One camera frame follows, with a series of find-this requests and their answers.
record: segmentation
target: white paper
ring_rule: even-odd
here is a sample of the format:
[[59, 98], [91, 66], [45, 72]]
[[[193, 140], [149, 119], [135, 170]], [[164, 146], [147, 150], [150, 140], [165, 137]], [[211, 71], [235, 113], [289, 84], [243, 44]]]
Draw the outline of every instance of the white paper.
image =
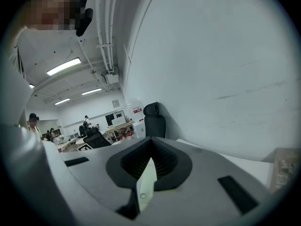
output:
[[154, 195], [154, 183], [157, 181], [157, 173], [154, 161], [150, 158], [144, 172], [137, 181], [137, 197], [140, 212], [142, 212]]

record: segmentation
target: black vent grille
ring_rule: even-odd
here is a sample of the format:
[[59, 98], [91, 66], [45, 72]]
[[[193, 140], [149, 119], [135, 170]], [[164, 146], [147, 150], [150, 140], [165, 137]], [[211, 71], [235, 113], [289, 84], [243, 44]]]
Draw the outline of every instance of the black vent grille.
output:
[[178, 158], [173, 152], [159, 143], [149, 140], [122, 157], [121, 167], [131, 176], [139, 179], [150, 158], [155, 163], [157, 179], [172, 172], [178, 164]]

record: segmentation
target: black office chair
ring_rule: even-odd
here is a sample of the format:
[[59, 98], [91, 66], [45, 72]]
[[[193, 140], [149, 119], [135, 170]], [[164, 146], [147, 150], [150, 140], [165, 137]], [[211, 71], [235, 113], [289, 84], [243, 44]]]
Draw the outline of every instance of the black office chair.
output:
[[96, 127], [87, 130], [87, 137], [84, 138], [84, 142], [93, 149], [111, 145], [111, 143], [103, 137]]
[[143, 114], [145, 115], [145, 136], [165, 138], [166, 122], [164, 116], [159, 115], [158, 102], [147, 105]]

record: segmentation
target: black headphones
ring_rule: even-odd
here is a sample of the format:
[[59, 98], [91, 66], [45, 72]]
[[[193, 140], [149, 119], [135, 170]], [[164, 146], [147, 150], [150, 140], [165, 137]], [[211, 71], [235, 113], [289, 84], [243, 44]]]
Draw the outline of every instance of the black headphones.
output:
[[84, 34], [93, 18], [93, 9], [84, 10], [86, 3], [87, 0], [75, 0], [75, 30], [78, 37]]

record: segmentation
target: white wall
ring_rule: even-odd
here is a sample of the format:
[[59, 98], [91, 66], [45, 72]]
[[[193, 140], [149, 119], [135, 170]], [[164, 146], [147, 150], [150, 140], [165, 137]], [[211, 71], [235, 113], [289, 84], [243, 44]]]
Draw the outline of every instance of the white wall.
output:
[[57, 108], [53, 104], [45, 104], [40, 96], [31, 96], [27, 102], [25, 107], [27, 120], [31, 113], [35, 113], [41, 121], [57, 120], [59, 118]]
[[[113, 107], [113, 100], [119, 101], [119, 107]], [[100, 92], [96, 95], [89, 95], [81, 100], [62, 104], [58, 106], [61, 126], [64, 134], [70, 135], [79, 132], [79, 126], [87, 115], [92, 125], [99, 124], [100, 130], [108, 127], [105, 116], [121, 110], [125, 107], [124, 99], [120, 91]]]
[[152, 0], [134, 50], [118, 39], [125, 100], [160, 102], [167, 138], [271, 158], [299, 145], [297, 38], [273, 0]]

